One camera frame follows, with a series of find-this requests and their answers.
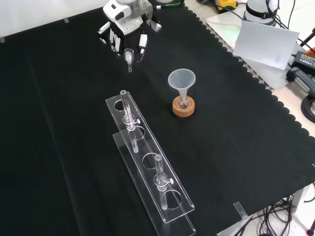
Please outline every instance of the wooden base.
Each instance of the wooden base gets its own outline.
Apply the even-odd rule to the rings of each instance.
[[[188,97],[190,99],[190,106],[186,109],[182,109],[176,104],[178,98],[179,96],[175,97],[173,100],[173,112],[179,117],[189,117],[195,110],[195,101],[191,97]]]

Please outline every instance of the plastic funnel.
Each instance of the plastic funnel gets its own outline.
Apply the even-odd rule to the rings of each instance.
[[[168,83],[179,92],[187,91],[196,81],[195,73],[188,69],[174,70],[168,76]]]
[[[187,97],[187,90],[195,83],[196,75],[188,69],[174,70],[168,76],[169,85],[179,91],[180,97],[177,101],[179,108],[185,109],[190,106],[190,100]]]

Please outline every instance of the black felt mat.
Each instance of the black felt mat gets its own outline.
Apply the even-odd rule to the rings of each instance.
[[[102,9],[70,17],[68,24],[58,21],[8,37],[0,47],[11,57],[10,64],[2,64],[11,86],[1,88],[7,114],[1,123],[17,129],[6,146],[20,149],[19,153],[5,152],[5,159],[30,159],[40,168],[43,164],[36,159],[40,153],[26,155],[22,147],[31,147],[21,143],[18,134],[35,142],[38,150],[47,150],[46,145],[52,147],[53,141],[42,135],[50,130],[56,143],[47,157],[55,163],[48,170],[61,178],[58,158],[56,154],[52,157],[58,150],[76,217],[65,215],[73,213],[68,210],[71,204],[62,178],[54,179],[46,171],[34,182],[53,179],[60,183],[55,192],[64,198],[54,202],[59,208],[47,208],[45,217],[57,217],[54,213],[58,212],[70,222],[68,230],[73,233],[75,219],[81,235],[154,234],[112,138],[118,129],[105,100],[123,89],[133,96],[195,204],[189,217],[197,235],[211,236],[239,221],[234,202],[239,201],[252,214],[315,180],[315,141],[282,103],[187,9],[164,9],[157,17],[163,28],[149,33],[143,61],[133,64],[131,74],[124,60],[117,59],[97,37],[97,30],[106,22]],[[136,36],[131,38],[130,44],[136,40]],[[15,70],[14,60],[21,70]],[[189,118],[176,117],[171,110],[178,92],[168,85],[167,77],[178,68],[196,74],[196,83],[189,89],[196,107]],[[16,105],[7,105],[15,100]],[[19,126],[8,113],[12,107],[21,120]],[[26,113],[30,120],[24,118]],[[29,135],[33,130],[45,134]],[[11,132],[4,129],[1,135],[6,138]],[[32,165],[20,168],[37,170]],[[15,179],[23,182],[20,176]],[[51,196],[41,200],[49,202]],[[9,202],[22,204],[19,199]],[[23,207],[32,212],[32,206]],[[69,235],[65,229],[63,235]]]
[[[65,173],[21,35],[0,46],[1,235],[77,235]]]

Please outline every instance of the clear acrylic stand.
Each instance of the clear acrylic stand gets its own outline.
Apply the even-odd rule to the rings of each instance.
[[[119,128],[114,140],[159,236],[190,236],[194,205],[130,93],[106,100]]]

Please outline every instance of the white table surface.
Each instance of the white table surface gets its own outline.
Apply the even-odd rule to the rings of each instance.
[[[300,11],[301,6],[312,5],[310,1],[297,1],[299,2],[297,10]],[[108,0],[0,0],[0,37],[96,9],[104,6],[107,2]],[[213,7],[201,5],[195,0],[186,0],[185,4],[197,14],[205,25],[207,18],[217,14]],[[282,7],[284,14],[288,14],[290,6]],[[295,28],[298,26],[296,21],[292,21],[292,24]],[[302,124],[302,127],[315,137],[315,124],[307,120],[300,109],[306,94],[293,82],[285,88],[273,91],[273,95],[277,96],[290,110],[290,113],[296,117],[296,120]]]

